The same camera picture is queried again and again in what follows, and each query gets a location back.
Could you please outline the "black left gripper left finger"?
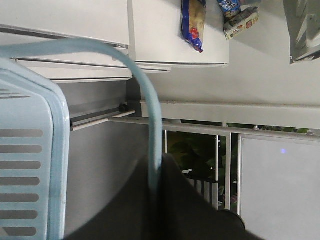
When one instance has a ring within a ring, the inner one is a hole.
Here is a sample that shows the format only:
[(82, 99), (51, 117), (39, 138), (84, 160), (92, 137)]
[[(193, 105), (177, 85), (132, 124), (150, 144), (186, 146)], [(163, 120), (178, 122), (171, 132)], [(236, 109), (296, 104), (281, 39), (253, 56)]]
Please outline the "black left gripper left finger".
[(149, 161), (137, 162), (121, 190), (66, 240), (157, 240), (156, 195), (149, 188)]

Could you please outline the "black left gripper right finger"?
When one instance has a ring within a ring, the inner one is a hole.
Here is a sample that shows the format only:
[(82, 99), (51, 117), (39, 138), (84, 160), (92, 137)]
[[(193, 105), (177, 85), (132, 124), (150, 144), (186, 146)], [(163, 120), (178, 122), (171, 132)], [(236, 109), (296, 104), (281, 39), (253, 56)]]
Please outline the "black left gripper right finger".
[(181, 172), (170, 154), (162, 156), (159, 191), (161, 240), (257, 240), (232, 212), (210, 205)]

